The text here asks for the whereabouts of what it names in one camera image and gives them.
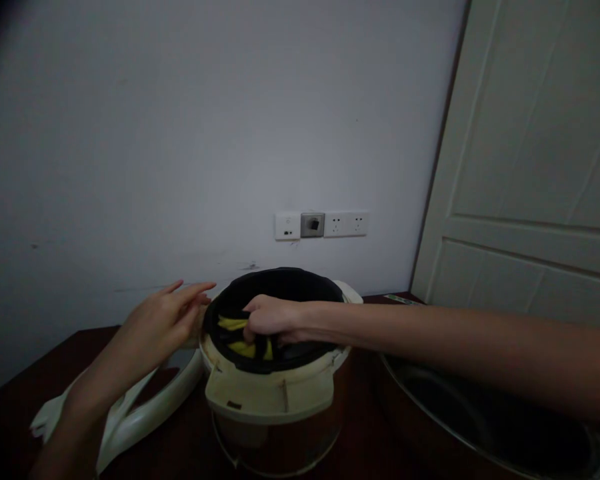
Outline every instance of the white door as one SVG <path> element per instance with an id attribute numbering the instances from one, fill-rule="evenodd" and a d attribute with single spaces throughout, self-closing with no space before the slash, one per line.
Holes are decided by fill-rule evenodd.
<path id="1" fill-rule="evenodd" d="M 411 290 L 600 325 L 600 0 L 474 0 Z"/>

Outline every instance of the metal bowl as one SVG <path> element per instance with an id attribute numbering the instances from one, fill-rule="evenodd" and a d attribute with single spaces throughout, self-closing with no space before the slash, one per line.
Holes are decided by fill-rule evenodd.
<path id="1" fill-rule="evenodd" d="M 600 480 L 600 434 L 576 420 L 396 357 L 377 369 L 392 426 L 443 477 Z"/>

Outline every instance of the wall outlet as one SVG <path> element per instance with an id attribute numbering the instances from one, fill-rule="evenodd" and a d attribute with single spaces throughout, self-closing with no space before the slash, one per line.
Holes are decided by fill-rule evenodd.
<path id="1" fill-rule="evenodd" d="M 300 240 L 300 212 L 278 212 L 275 214 L 276 240 Z"/>
<path id="2" fill-rule="evenodd" d="M 362 237 L 369 231 L 369 212 L 349 212 L 346 215 L 345 232 L 350 237 Z"/>
<path id="3" fill-rule="evenodd" d="M 300 215 L 300 236 L 302 238 L 322 237 L 325 234 L 324 213 L 303 213 Z"/>
<path id="4" fill-rule="evenodd" d="M 346 237 L 347 214 L 344 212 L 331 212 L 325 214 L 325 238 Z"/>

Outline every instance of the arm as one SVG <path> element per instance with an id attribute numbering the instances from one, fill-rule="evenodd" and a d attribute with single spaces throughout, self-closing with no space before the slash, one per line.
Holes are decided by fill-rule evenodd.
<path id="1" fill-rule="evenodd" d="M 176 291 L 181 285 L 182 280 L 138 305 L 75 382 L 31 480 L 93 478 L 109 409 L 189 338 L 209 303 L 204 291 L 215 286 L 198 283 Z"/>
<path id="2" fill-rule="evenodd" d="M 600 328 L 444 307 L 295 303 L 258 296 L 245 338 L 329 341 L 429 363 L 600 422 Z"/>

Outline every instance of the wooden table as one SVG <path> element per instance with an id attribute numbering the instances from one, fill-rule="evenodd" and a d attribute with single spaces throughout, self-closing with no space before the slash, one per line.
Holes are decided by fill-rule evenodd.
<path id="1" fill-rule="evenodd" d="M 405 298 L 408 293 L 398 293 Z M 366 303 L 395 303 L 381 295 Z M 42 442 L 29 425 L 109 342 L 118 327 L 79 331 L 0 388 L 0 478 L 23 478 Z M 436 479 L 394 437 L 372 388 L 371 352 L 354 351 L 347 420 L 333 450 L 304 479 Z M 234 470 L 213 433 L 204 381 L 164 424 L 114 460 L 106 479 L 260 478 Z"/>

